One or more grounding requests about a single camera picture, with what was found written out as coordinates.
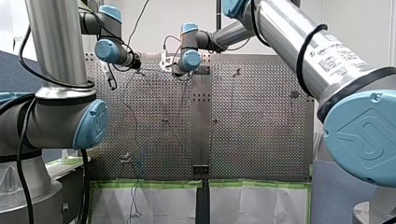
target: black ring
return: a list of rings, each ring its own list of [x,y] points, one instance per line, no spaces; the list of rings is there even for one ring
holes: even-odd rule
[[[26,152],[21,154],[21,159],[23,161],[29,160],[35,157],[39,157],[42,155],[42,150],[35,150],[32,152]],[[0,163],[5,163],[5,162],[11,162],[11,161],[16,161],[17,160],[17,155],[10,155],[10,156],[0,156]]]
[[[206,44],[205,49],[209,49],[209,44],[212,43],[212,38],[210,37],[210,35],[207,32],[204,32],[204,34],[206,34],[206,36],[207,36],[207,44]]]
[[[40,105],[82,105],[96,100],[96,94],[73,99],[36,99]]]
[[[298,53],[297,57],[297,65],[296,65],[296,75],[298,79],[298,83],[301,86],[301,89],[305,91],[306,94],[309,96],[312,96],[311,92],[308,90],[308,88],[305,85],[304,78],[303,78],[303,63],[304,63],[304,56],[306,49],[308,48],[309,43],[311,42],[312,38],[314,35],[321,30],[327,30],[328,26],[326,24],[321,24],[315,30],[313,30],[305,39],[303,45],[301,46],[300,52]]]
[[[360,90],[361,88],[369,85],[370,83],[379,80],[380,78],[388,77],[395,74],[395,67],[385,67],[375,70],[374,72],[371,72],[366,76],[355,79],[349,85],[333,95],[328,101],[326,101],[326,103],[324,103],[323,106],[320,107],[320,109],[318,110],[318,119],[324,122],[329,111],[339,101],[346,98],[348,95]]]

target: silver metal arm segment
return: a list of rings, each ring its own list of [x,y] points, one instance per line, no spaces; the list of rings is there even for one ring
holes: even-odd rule
[[[213,34],[184,24],[175,70],[183,75],[196,69],[199,57],[191,55],[199,56],[198,49],[224,51],[254,36],[255,19],[258,33],[319,101],[334,160],[363,181],[396,188],[396,117],[389,112],[396,110],[396,68],[368,64],[288,0],[251,1],[223,0],[223,13],[238,22]]]
[[[77,1],[26,0],[26,7],[42,75],[69,85],[86,84]],[[29,107],[32,111],[20,158],[32,198],[34,220],[35,223],[61,224],[63,186],[50,179],[41,159],[41,149],[83,149],[99,144],[106,132],[106,104],[96,99],[94,88],[72,89],[48,82],[43,83],[35,96],[1,93],[0,98],[8,99],[6,103],[0,102],[1,223],[29,222],[17,174],[17,151]],[[36,105],[30,107],[34,98]]]

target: metal bracket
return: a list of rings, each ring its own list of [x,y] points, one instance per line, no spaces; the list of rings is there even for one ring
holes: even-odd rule
[[[210,75],[210,66],[199,66],[194,70],[195,75]]]
[[[208,175],[209,166],[208,165],[194,165],[192,166],[192,171],[195,175]]]

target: white plastic sheet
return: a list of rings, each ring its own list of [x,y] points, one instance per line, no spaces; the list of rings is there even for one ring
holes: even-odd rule
[[[305,184],[258,181],[227,181],[223,186],[219,182],[211,184],[210,223],[309,223],[309,194],[310,186]]]
[[[131,208],[133,182],[94,185],[92,224],[195,224],[196,190],[192,184],[141,184]],[[210,183],[211,224],[306,224],[310,185],[254,180]]]
[[[195,224],[197,188],[185,185],[162,188],[147,183],[136,191],[131,191],[133,183],[96,188],[92,197],[91,223]],[[136,207],[131,207],[131,193],[135,195]]]

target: black cable ring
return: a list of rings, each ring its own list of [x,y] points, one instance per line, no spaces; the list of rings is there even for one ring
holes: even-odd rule
[[[297,57],[297,64],[296,64],[296,75],[298,79],[298,83],[300,84],[301,88],[303,91],[308,94],[309,96],[312,96],[311,92],[308,90],[308,88],[305,85],[304,78],[303,78],[303,63],[304,63],[304,56],[306,49],[308,48],[309,43],[311,42],[312,38],[314,37],[315,34],[322,30],[328,30],[327,24],[321,24],[315,30],[313,30],[305,39],[303,45],[301,46],[300,52],[298,53]]]

